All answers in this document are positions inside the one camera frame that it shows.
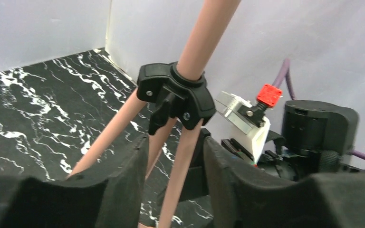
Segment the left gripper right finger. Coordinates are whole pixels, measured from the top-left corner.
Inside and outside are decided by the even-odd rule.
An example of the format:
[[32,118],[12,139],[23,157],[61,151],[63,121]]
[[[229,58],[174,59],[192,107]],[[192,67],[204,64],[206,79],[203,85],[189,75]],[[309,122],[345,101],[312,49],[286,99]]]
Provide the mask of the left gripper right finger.
[[293,182],[234,158],[211,137],[203,151],[217,228],[365,228],[365,172]]

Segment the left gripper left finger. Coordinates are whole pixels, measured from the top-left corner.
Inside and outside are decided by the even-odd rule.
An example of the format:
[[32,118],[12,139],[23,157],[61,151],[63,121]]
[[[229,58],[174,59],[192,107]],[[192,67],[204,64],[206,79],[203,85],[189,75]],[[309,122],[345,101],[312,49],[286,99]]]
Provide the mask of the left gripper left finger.
[[148,135],[67,180],[0,175],[0,228],[135,228]]

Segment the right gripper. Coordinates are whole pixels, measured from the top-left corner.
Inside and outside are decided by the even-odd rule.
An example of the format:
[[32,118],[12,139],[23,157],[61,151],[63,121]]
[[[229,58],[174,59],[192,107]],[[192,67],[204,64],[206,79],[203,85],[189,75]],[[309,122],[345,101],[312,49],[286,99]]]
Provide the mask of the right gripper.
[[[179,202],[196,199],[209,194],[203,158],[203,145],[205,139],[210,136],[211,133],[206,128],[201,129]],[[290,181],[298,181],[299,171],[296,164],[297,155],[288,149],[284,149],[286,143],[285,138],[271,130],[266,138],[267,143],[270,141],[273,141],[275,151],[265,150],[261,154],[258,162],[255,162],[253,155],[250,154],[249,150],[245,149],[233,138],[223,139],[221,145],[231,152],[233,156],[245,160],[246,163],[258,167],[270,175]]]

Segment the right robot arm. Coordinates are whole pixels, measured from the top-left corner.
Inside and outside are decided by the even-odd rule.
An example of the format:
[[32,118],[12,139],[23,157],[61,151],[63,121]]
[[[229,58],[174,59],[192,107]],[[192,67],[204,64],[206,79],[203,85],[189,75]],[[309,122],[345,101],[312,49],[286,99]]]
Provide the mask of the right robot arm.
[[250,153],[250,140],[236,127],[222,147],[233,158],[257,166],[266,173],[298,181],[312,173],[339,172],[347,167],[353,152],[358,113],[347,107],[311,101],[287,101],[280,133],[269,131],[266,142],[274,151],[264,151],[258,161]]

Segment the pink music stand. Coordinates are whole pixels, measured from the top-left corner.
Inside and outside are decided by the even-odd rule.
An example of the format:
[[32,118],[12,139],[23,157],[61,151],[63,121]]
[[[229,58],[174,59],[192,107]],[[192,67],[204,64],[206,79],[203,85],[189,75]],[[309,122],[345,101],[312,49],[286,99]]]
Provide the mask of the pink music stand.
[[204,69],[239,6],[237,0],[206,0],[177,62],[141,67],[138,87],[108,123],[72,175],[92,166],[146,103],[154,103],[150,117],[146,174],[153,169],[160,150],[177,121],[183,124],[158,226],[171,226],[201,127],[215,114]]

